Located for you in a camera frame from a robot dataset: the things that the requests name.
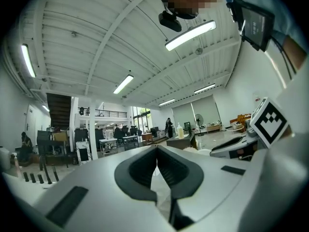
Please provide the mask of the black mezzanine railing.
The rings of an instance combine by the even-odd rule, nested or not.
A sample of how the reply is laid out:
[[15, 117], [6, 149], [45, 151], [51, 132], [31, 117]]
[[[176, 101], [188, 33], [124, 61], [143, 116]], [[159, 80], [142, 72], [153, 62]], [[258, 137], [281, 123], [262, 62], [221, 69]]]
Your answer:
[[[81, 116], [90, 116], [90, 108], [78, 107], [78, 113]], [[127, 118], [127, 112], [108, 111], [108, 110], [95, 110], [95, 116], [97, 117], [117, 117]]]

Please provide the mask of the black screen device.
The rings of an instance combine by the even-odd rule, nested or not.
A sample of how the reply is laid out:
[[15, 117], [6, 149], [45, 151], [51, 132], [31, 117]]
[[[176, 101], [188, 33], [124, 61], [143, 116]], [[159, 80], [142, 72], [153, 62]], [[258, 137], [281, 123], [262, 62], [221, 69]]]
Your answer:
[[257, 51], [266, 51], [273, 31], [274, 14], [243, 0], [231, 0], [226, 5], [237, 23], [241, 39]]

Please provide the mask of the pink spray bottle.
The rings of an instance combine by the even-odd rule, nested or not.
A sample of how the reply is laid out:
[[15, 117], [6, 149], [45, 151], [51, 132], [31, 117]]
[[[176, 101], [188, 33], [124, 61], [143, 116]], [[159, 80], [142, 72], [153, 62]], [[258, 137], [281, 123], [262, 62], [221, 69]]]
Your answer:
[[14, 164], [15, 164], [15, 168], [16, 168], [17, 177], [19, 179], [22, 179], [22, 174], [21, 174], [21, 169], [20, 169], [20, 166], [19, 166], [18, 158], [17, 158], [17, 153], [14, 152], [14, 153], [12, 153], [12, 155], [14, 156]]

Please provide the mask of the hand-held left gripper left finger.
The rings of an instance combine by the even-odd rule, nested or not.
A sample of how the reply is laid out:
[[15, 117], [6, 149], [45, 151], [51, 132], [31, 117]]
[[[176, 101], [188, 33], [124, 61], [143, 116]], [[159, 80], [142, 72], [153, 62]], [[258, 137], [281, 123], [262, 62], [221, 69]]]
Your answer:
[[90, 161], [51, 186], [34, 207], [66, 232], [174, 232], [150, 189], [156, 147]]

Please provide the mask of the dark staircase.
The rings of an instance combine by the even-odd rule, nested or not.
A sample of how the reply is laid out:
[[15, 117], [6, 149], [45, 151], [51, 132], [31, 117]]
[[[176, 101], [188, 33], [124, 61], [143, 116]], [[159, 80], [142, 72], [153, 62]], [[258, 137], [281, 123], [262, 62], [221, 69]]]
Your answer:
[[70, 126], [71, 96], [47, 93], [51, 127], [67, 130]]

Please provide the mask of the dark wooden table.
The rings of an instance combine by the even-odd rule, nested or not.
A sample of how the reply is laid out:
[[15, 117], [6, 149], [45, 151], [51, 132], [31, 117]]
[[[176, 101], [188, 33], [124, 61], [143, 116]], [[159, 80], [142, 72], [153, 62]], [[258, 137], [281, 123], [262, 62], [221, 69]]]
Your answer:
[[179, 139], [178, 136], [170, 138], [166, 141], [167, 146], [171, 146], [177, 149], [184, 150], [188, 147], [193, 147], [197, 149], [197, 143], [195, 139], [195, 134], [188, 134], [183, 139]]

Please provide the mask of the wooden crate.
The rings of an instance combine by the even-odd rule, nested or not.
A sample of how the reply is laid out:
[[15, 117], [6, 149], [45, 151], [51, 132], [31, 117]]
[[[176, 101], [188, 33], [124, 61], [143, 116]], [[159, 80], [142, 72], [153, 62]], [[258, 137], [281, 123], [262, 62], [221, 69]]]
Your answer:
[[241, 128], [243, 126], [243, 130], [246, 130], [245, 121], [251, 118], [251, 114], [238, 115], [237, 118], [230, 120], [230, 126], [233, 129]]

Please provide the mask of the hanging linear lamp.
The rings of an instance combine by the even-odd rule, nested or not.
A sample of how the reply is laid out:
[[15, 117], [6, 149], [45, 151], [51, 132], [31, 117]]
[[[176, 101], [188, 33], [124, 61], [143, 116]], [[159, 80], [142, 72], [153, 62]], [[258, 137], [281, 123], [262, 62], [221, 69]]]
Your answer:
[[187, 30], [186, 32], [178, 35], [177, 37], [173, 38], [171, 41], [167, 42], [165, 44], [165, 48], [168, 51], [172, 51], [181, 44], [203, 34], [208, 31], [216, 29], [216, 22], [211, 20], [208, 22], [204, 22], [203, 24], [200, 24], [190, 30]]

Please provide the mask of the white bathtub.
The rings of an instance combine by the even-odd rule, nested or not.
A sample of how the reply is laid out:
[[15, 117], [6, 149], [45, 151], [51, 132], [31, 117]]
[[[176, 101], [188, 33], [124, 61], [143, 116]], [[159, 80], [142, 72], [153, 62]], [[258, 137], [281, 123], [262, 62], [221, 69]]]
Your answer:
[[[240, 232], [309, 232], [309, 133], [279, 140], [270, 149], [257, 150], [256, 186], [240, 220]], [[2, 174], [7, 186], [0, 191], [0, 232], [66, 232], [55, 230], [34, 207], [55, 183], [26, 182]], [[169, 221], [170, 184], [157, 164], [150, 189], [156, 207]]]

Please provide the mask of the white framed black panel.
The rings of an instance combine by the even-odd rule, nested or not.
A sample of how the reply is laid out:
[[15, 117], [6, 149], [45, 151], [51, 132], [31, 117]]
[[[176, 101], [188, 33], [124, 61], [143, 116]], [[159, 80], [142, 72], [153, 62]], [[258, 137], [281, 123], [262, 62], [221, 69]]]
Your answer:
[[76, 142], [76, 152], [79, 165], [84, 165], [92, 160], [89, 142]]

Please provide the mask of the white column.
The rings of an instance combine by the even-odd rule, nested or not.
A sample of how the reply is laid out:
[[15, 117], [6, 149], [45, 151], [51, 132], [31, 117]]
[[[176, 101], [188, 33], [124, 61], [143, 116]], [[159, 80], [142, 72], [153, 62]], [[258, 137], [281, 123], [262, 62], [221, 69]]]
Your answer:
[[97, 146], [96, 146], [96, 134], [95, 134], [95, 100], [90, 102], [90, 118], [89, 118], [89, 138], [92, 152], [92, 160], [98, 159]]
[[69, 124], [69, 136], [70, 136], [70, 151], [73, 152], [75, 149], [74, 142], [74, 130], [75, 130], [75, 115], [78, 112], [78, 97], [71, 97], [70, 107], [70, 124]]

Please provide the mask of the black standing fan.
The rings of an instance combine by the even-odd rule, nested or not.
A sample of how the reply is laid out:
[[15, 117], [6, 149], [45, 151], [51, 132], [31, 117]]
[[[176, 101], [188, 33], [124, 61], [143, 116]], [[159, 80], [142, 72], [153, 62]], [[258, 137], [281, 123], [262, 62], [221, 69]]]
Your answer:
[[204, 123], [204, 119], [202, 117], [201, 114], [196, 114], [195, 115], [195, 119], [196, 119], [196, 124], [197, 124], [197, 132], [198, 132], [198, 136], [202, 136], [202, 129], [205, 128], [205, 126], [203, 125]]

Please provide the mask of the grey roller blinds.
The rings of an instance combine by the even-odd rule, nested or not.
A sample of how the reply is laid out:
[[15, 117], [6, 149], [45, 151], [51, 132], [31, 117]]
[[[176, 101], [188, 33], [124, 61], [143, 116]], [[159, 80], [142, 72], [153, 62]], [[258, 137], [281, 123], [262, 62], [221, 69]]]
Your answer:
[[217, 105], [212, 95], [172, 108], [174, 121], [184, 128], [185, 122], [189, 122], [192, 128], [197, 127], [196, 115], [200, 114], [203, 123], [208, 125], [215, 121], [221, 121]]

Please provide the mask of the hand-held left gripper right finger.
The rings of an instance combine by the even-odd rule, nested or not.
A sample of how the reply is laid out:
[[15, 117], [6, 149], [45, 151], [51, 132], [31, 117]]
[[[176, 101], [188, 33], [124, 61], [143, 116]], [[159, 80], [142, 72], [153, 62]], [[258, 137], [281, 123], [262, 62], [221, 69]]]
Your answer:
[[256, 186], [256, 157], [221, 159], [172, 147], [156, 148], [170, 184], [168, 222], [156, 232], [240, 232], [242, 214]]

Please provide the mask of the person's right forearm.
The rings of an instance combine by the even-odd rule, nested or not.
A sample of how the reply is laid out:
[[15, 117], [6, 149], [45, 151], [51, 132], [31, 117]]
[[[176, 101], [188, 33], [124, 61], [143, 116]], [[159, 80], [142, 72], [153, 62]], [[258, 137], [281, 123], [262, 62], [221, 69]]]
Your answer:
[[283, 49], [293, 67], [300, 70], [307, 57], [305, 50], [289, 36], [286, 36], [283, 41]]

